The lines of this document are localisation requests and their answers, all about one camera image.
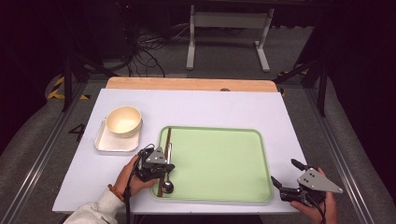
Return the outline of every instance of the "yellow bowl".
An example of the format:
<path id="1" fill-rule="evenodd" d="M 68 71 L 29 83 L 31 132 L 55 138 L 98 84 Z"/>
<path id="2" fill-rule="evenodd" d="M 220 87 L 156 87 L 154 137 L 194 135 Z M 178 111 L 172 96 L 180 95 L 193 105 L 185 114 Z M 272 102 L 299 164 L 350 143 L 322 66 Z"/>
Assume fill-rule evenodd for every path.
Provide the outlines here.
<path id="1" fill-rule="evenodd" d="M 106 127 L 119 137 L 132 137 L 139 132 L 142 115 L 133 106 L 120 106 L 112 110 L 106 118 Z"/>

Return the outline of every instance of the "metal spoon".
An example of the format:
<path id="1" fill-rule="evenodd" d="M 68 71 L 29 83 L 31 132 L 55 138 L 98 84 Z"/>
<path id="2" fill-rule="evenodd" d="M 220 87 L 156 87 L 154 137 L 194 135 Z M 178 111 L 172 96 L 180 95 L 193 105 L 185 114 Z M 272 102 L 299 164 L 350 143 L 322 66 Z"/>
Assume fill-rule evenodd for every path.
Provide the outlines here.
<path id="1" fill-rule="evenodd" d="M 168 159 L 167 162 L 168 164 L 171 163 L 171 151 L 172 151 L 172 143 L 169 144 L 169 148 L 168 148 Z M 166 173 L 166 180 L 163 182 L 162 185 L 163 188 L 163 192 L 164 193 L 172 193 L 174 190 L 174 185 L 173 183 L 169 180 L 169 172 Z"/>

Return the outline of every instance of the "white sleeve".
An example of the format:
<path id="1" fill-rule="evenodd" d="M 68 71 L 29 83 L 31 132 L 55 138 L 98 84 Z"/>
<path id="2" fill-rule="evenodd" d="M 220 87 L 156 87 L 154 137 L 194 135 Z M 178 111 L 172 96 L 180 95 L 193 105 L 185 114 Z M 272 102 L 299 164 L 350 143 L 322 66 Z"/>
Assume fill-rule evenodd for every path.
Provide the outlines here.
<path id="1" fill-rule="evenodd" d="M 79 207 L 64 223 L 115 223 L 117 212 L 124 203 L 110 190 L 106 190 L 95 203 Z"/>

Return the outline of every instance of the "green tray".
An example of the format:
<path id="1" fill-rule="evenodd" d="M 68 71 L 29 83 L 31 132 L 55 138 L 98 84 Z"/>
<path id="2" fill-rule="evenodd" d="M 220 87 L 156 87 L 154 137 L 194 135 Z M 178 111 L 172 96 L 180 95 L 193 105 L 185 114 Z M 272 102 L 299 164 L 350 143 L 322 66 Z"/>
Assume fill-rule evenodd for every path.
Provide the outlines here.
<path id="1" fill-rule="evenodd" d="M 255 130 L 202 127 L 165 127 L 165 149 L 172 128 L 170 173 L 175 186 L 162 199 L 268 202 L 273 196 L 262 136 Z M 152 188 L 157 197 L 158 184 Z"/>

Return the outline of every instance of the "chopsticks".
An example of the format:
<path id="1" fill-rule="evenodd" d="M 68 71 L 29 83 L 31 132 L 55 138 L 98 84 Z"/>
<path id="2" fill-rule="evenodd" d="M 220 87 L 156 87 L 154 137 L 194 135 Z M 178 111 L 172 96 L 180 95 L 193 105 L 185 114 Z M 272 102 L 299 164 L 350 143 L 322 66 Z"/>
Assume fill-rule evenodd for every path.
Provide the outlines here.
<path id="1" fill-rule="evenodd" d="M 164 151 L 164 155 L 165 158 L 168 160 L 168 150 L 169 150 L 169 146 L 170 146 L 170 141 L 171 141 L 171 134 L 172 134 L 172 128 L 168 128 L 168 135 L 166 136 L 166 145 L 165 145 L 165 151 Z M 158 184 L 158 193 L 157 193 L 157 197 L 161 198 L 163 196 L 163 181 L 165 179 L 165 175 L 161 176 L 160 178 L 160 183 Z"/>

